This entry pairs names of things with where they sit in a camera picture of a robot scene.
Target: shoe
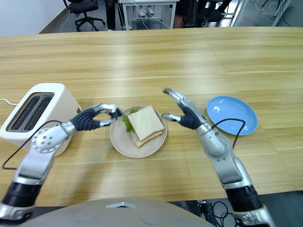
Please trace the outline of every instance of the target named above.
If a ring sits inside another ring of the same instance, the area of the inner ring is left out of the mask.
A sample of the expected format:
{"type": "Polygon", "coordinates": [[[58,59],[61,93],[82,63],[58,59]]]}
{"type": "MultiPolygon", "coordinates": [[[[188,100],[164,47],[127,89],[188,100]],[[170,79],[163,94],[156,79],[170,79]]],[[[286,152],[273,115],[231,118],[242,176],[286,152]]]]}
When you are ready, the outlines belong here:
{"type": "Polygon", "coordinates": [[[151,6],[147,6],[146,12],[148,12],[148,13],[151,14],[151,15],[153,15],[152,7],[151,7],[151,6]]]}
{"type": "MultiPolygon", "coordinates": [[[[122,29],[122,30],[126,30],[126,26],[122,26],[121,29],[122,29]]],[[[133,29],[133,28],[132,28],[130,25],[128,25],[128,30],[132,30],[132,29],[133,29]]]]}
{"type": "Polygon", "coordinates": [[[145,12],[144,12],[144,10],[143,9],[139,9],[139,16],[141,16],[141,17],[145,17],[145,12]]]}

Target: plate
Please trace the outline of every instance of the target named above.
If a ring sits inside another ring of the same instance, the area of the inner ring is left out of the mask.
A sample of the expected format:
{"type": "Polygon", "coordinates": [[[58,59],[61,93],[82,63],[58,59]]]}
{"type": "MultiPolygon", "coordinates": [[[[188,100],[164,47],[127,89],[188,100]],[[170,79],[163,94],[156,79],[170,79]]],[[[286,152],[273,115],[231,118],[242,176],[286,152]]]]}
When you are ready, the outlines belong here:
{"type": "MultiPolygon", "coordinates": [[[[240,135],[253,133],[258,126],[258,118],[253,109],[240,99],[230,96],[218,96],[210,100],[207,104],[207,114],[215,124],[225,118],[238,118],[245,121],[245,126],[240,135]]],[[[225,121],[217,127],[229,134],[237,135],[242,122],[225,121]]]]}
{"type": "MultiPolygon", "coordinates": [[[[146,106],[144,105],[136,105],[129,107],[123,110],[122,112],[123,114],[128,115],[131,109],[138,108],[138,110],[141,110],[145,107],[146,106]]],[[[138,148],[134,143],[131,134],[126,132],[125,124],[122,121],[122,117],[119,117],[118,120],[112,123],[109,134],[110,140],[112,141],[113,146],[118,152],[128,157],[146,157],[159,150],[159,148],[165,141],[167,134],[167,126],[165,120],[161,117],[161,114],[156,110],[155,112],[164,126],[164,129],[162,130],[163,134],[152,139],[140,148],[138,148]]]]}

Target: lettuce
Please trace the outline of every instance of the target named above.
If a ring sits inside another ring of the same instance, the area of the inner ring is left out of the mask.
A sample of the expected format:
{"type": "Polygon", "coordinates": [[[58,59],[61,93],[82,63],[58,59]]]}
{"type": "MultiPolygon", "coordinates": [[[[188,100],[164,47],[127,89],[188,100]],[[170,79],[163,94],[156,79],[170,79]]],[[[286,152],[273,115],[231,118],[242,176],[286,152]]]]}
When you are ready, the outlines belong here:
{"type": "MultiPolygon", "coordinates": [[[[135,112],[138,112],[138,108],[131,109],[130,114],[133,114],[133,113],[135,113],[135,112]]],[[[133,128],[131,122],[129,121],[127,115],[123,115],[122,121],[123,121],[124,124],[125,124],[126,131],[127,131],[127,132],[134,132],[134,128],[133,128]]]]}

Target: bread slice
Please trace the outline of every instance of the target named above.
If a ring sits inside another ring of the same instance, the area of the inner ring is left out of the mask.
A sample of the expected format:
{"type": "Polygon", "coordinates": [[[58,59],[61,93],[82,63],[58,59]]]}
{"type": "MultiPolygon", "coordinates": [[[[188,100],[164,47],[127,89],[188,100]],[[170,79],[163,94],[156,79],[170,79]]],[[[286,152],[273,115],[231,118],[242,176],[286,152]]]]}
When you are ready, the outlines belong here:
{"type": "Polygon", "coordinates": [[[127,117],[132,124],[139,141],[143,141],[154,132],[164,129],[163,124],[151,105],[138,112],[132,113],[127,117]]]}
{"type": "Polygon", "coordinates": [[[137,134],[135,132],[130,132],[133,140],[134,140],[134,143],[137,145],[137,147],[142,147],[145,143],[147,143],[148,141],[150,141],[151,139],[157,137],[157,136],[160,136],[163,134],[162,131],[157,131],[157,132],[154,132],[152,135],[146,137],[144,140],[142,141],[139,141],[139,138],[137,136],[137,134]]]}

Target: black office chair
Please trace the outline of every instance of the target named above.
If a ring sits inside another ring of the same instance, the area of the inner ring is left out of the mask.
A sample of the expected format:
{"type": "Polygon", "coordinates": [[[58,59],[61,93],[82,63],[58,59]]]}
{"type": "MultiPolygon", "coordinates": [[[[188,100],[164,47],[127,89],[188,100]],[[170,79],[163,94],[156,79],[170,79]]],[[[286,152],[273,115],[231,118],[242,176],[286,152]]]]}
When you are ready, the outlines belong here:
{"type": "Polygon", "coordinates": [[[95,17],[88,17],[86,14],[87,12],[98,9],[97,0],[68,0],[68,1],[71,2],[70,5],[67,5],[66,0],[63,0],[67,10],[70,13],[74,13],[76,14],[76,16],[78,16],[80,13],[83,13],[85,16],[84,18],[75,21],[75,25],[78,32],[80,32],[80,27],[85,22],[89,22],[95,28],[95,31],[99,31],[99,30],[96,28],[94,24],[94,20],[102,21],[103,25],[105,25],[104,20],[95,17]]]}
{"type": "Polygon", "coordinates": [[[216,8],[218,2],[224,2],[224,0],[200,0],[198,5],[197,13],[197,26],[205,27],[208,22],[219,22],[222,20],[223,15],[216,8]]]}

